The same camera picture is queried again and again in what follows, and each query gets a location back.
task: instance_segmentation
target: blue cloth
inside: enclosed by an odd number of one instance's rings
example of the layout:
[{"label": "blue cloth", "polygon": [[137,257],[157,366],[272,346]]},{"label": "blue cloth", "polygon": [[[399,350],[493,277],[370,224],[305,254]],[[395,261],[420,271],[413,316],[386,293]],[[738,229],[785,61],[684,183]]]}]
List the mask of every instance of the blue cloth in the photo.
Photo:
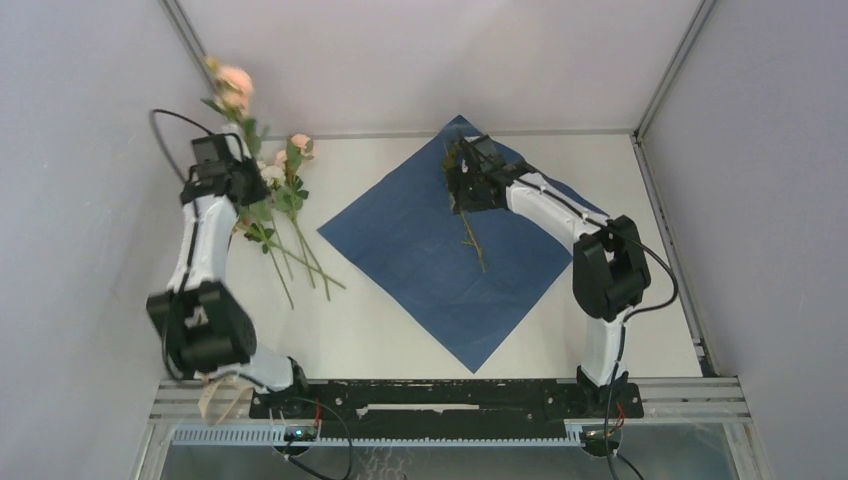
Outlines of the blue cloth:
[{"label": "blue cloth", "polygon": [[[465,228],[462,219],[450,213],[441,169],[446,145],[460,131],[465,136],[480,134],[462,116],[456,117],[319,232],[476,372],[571,256],[524,217],[506,210],[468,213],[483,249],[482,271],[474,247],[462,243]],[[501,144],[498,148],[507,162],[521,158]],[[551,183],[595,209],[567,186]]]}]

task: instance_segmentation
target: metal frame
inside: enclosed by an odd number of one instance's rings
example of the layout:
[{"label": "metal frame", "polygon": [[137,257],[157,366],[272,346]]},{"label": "metal frame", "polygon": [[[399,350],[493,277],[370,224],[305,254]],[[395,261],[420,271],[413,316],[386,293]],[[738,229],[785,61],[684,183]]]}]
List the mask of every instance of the metal frame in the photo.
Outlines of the metal frame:
[{"label": "metal frame", "polygon": [[[185,45],[191,61],[200,71],[210,91],[212,79],[205,68],[206,51],[191,21],[180,5],[179,0],[159,0],[180,41]],[[686,282],[686,275],[677,255],[674,234],[666,218],[666,208],[660,192],[654,182],[643,140],[646,132],[653,123],[659,108],[667,96],[670,87],[682,69],[685,61],[695,44],[704,25],[713,12],[718,0],[702,0],[693,17],[689,28],[681,40],[674,57],[669,63],[663,78],[654,92],[639,125],[633,132],[622,130],[593,130],[593,131],[538,131],[538,132],[501,132],[501,134],[622,134],[630,133],[634,153],[639,162],[643,181],[648,191],[654,210],[662,241],[667,256],[675,274],[681,283],[681,303],[687,323],[692,332],[696,350],[701,359],[702,370],[706,378],[653,378],[634,379],[639,385],[645,407],[645,418],[629,419],[631,424],[721,424],[725,430],[727,443],[740,479],[771,480],[768,465],[765,461],[762,447],[754,429],[748,406],[742,389],[736,378],[715,377],[715,370],[710,356],[711,348],[706,331],[698,318],[698,309],[691,289]],[[392,136],[429,136],[431,132],[416,132],[413,134],[397,134]],[[361,136],[327,135],[326,138],[360,138]],[[573,379],[561,380],[574,382]],[[173,382],[163,381],[154,401],[143,442],[139,449],[136,466],[133,470],[134,479],[157,480],[161,477],[168,449],[172,444],[207,444],[245,446],[261,441],[279,442],[279,431],[269,425],[268,420],[252,420],[247,418],[250,400],[243,398],[237,402],[231,418],[220,426],[209,428],[200,417],[197,402],[200,397],[200,385],[179,387]],[[220,398],[217,402],[229,402],[236,395],[235,390],[219,389]],[[597,425],[600,420],[579,420],[563,422],[563,437],[558,439],[539,439],[534,442],[521,442],[524,446],[533,445],[574,445],[573,433],[583,426]],[[321,445],[335,445],[339,439],[324,439]],[[356,445],[376,446],[374,440],[354,440]],[[419,445],[435,445],[437,441],[420,442]],[[497,442],[498,445],[515,444],[506,439]]]}]

